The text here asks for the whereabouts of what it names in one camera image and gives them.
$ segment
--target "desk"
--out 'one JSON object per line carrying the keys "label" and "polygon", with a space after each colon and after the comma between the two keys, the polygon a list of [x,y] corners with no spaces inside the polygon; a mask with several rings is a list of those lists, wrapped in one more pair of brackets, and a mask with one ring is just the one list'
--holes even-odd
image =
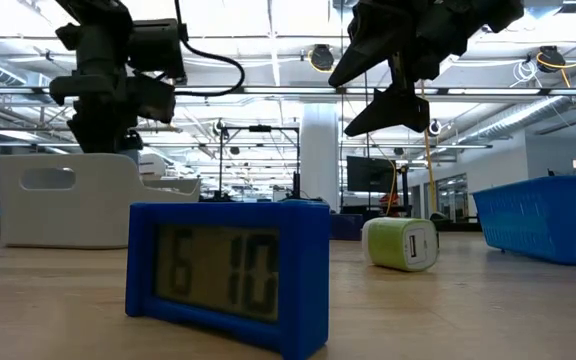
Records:
{"label": "desk", "polygon": [[[314,359],[576,359],[576,268],[442,234],[425,273],[365,267],[331,243],[330,340]],[[0,360],[279,359],[218,334],[124,315],[126,252],[5,249]]]}

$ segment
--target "digital clock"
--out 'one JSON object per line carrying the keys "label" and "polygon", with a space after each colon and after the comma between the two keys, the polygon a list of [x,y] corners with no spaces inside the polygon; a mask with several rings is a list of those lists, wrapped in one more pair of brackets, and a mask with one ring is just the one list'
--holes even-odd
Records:
{"label": "digital clock", "polygon": [[329,235],[322,203],[133,204],[126,314],[306,359],[328,338]]}

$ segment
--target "blue plastic basket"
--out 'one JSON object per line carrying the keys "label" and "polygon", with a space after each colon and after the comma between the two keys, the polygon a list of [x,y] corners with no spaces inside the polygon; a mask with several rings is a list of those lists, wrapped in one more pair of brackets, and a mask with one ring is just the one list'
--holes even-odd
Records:
{"label": "blue plastic basket", "polygon": [[474,197],[489,246],[576,265],[576,176],[522,181]]}

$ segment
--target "clock display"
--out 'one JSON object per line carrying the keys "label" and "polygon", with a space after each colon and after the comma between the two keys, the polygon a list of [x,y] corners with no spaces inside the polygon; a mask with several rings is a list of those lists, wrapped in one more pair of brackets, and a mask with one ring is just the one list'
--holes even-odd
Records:
{"label": "clock display", "polygon": [[279,230],[158,225],[154,294],[165,300],[276,323]]}

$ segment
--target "monitor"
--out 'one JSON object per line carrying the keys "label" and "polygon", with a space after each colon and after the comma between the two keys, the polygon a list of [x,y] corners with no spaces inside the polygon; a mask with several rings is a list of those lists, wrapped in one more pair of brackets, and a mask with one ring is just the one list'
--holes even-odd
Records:
{"label": "monitor", "polygon": [[348,191],[390,193],[394,170],[390,161],[357,156],[346,157],[348,163]]}

